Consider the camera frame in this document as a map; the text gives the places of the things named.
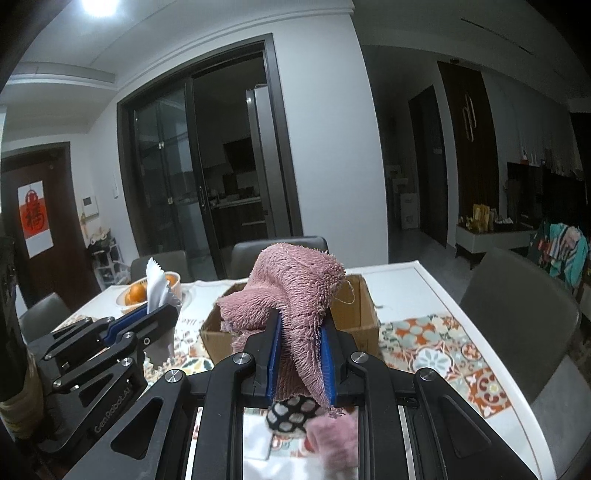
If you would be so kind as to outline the black white patterned pouch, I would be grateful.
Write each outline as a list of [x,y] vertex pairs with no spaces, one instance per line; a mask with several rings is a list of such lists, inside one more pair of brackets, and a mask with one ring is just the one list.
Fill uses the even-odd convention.
[[304,437],[308,422],[325,412],[311,397],[297,395],[274,402],[266,412],[266,426],[276,435]]

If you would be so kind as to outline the dusty pink towel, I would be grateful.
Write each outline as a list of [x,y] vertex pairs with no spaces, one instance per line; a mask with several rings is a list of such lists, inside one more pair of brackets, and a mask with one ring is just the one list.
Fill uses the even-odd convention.
[[329,407],[321,368],[321,327],[346,277],[334,256],[304,249],[281,263],[254,272],[242,290],[219,297],[221,329],[233,336],[235,352],[253,334],[263,332],[270,313],[277,310],[283,323],[280,376],[276,401],[306,395]]

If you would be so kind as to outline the pink fluffy headband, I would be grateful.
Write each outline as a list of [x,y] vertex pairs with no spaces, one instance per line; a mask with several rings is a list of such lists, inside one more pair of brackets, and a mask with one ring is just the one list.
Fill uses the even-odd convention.
[[325,479],[356,479],[359,469],[358,415],[315,417],[305,440],[320,458]]

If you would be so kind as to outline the cardboard box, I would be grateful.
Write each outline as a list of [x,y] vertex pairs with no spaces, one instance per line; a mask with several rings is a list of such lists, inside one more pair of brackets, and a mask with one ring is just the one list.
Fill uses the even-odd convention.
[[[349,333],[360,351],[380,356],[380,325],[376,307],[362,275],[348,275],[331,306],[335,328]],[[221,314],[214,305],[200,328],[205,350],[214,363],[232,353],[232,336],[221,330]]]

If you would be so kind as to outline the white fruit basket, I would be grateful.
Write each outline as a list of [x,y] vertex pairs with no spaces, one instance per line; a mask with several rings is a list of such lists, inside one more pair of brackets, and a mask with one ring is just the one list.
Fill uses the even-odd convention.
[[[172,294],[182,300],[183,293],[181,289],[180,275],[173,271],[167,271],[165,278]],[[138,307],[144,306],[147,302],[147,279],[142,278],[127,286],[115,300],[116,305],[124,312],[128,313]]]

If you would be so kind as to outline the white shoe rack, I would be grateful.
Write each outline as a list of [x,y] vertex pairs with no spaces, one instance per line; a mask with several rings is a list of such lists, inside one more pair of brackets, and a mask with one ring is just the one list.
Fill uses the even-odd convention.
[[100,228],[90,237],[87,252],[101,290],[128,283],[129,266],[123,262],[119,246],[109,229]]

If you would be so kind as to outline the grey chair left edge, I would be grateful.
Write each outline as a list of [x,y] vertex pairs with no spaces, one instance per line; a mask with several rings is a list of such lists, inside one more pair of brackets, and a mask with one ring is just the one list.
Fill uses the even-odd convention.
[[47,295],[19,319],[21,334],[26,343],[31,343],[52,332],[71,315],[62,298],[55,292]]

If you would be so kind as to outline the dark wooden door left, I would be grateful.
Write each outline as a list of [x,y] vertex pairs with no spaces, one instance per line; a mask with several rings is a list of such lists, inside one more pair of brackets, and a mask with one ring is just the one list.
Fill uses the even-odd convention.
[[80,228],[69,143],[4,154],[1,209],[26,306],[56,293],[75,311],[100,292]]

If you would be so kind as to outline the grey chair far left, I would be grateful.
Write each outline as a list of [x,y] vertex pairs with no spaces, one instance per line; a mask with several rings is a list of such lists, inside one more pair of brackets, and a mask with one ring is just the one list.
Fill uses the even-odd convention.
[[131,262],[130,280],[137,281],[145,276],[149,259],[153,259],[163,271],[172,271],[180,276],[180,281],[190,283],[193,275],[190,272],[186,253],[183,250],[162,252],[139,257]]

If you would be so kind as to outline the grey chair behind box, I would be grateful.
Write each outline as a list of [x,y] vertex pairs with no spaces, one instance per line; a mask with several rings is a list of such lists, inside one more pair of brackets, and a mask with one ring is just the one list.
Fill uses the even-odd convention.
[[249,278],[252,271],[263,271],[267,265],[284,262],[290,256],[305,256],[304,249],[328,253],[327,240],[322,236],[303,236],[245,241],[231,250],[229,279]]

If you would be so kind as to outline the patterned table runner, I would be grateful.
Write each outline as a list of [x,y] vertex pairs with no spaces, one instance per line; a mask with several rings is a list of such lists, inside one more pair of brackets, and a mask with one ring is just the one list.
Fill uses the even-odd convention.
[[[431,314],[400,322],[380,321],[378,325],[379,357],[389,367],[412,373],[421,368],[436,370],[485,419],[512,407],[493,370],[453,316]],[[214,365],[190,321],[181,322],[174,347],[176,355],[162,367],[144,361],[149,385],[169,368],[193,374]]]

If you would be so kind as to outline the red white door poster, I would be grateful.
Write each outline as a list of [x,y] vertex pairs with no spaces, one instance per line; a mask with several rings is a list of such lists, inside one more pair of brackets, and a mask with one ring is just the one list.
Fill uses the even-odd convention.
[[47,212],[43,181],[17,189],[21,228],[29,258],[54,246]]

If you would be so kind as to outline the black sliding glass door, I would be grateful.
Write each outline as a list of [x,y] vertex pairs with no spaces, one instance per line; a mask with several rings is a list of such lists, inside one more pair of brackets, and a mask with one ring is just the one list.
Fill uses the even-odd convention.
[[236,244],[301,235],[272,35],[158,76],[119,102],[117,128],[141,257],[180,256],[186,282],[224,279]]

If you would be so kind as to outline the grey chair right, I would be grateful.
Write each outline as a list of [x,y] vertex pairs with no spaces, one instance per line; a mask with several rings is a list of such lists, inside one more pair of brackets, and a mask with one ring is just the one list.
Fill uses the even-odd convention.
[[561,282],[498,248],[475,268],[460,307],[530,403],[559,367],[580,324],[579,307]]

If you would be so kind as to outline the colourful clothes pile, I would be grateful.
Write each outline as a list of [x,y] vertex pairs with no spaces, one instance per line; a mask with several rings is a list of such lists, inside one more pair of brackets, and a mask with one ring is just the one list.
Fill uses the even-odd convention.
[[527,258],[574,293],[588,255],[589,241],[578,227],[543,222],[530,242]]

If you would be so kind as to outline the dark tv cabinet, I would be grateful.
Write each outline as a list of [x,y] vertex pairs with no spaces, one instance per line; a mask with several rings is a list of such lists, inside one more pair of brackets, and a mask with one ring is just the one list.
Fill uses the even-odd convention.
[[507,213],[535,230],[544,222],[563,223],[590,234],[587,188],[575,172],[562,175],[545,167],[508,163]]

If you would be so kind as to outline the wall intercom panel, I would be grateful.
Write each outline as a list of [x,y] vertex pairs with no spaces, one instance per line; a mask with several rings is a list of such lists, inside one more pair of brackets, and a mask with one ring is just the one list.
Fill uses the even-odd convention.
[[98,204],[94,195],[82,198],[82,211],[86,218],[93,218],[99,215]]

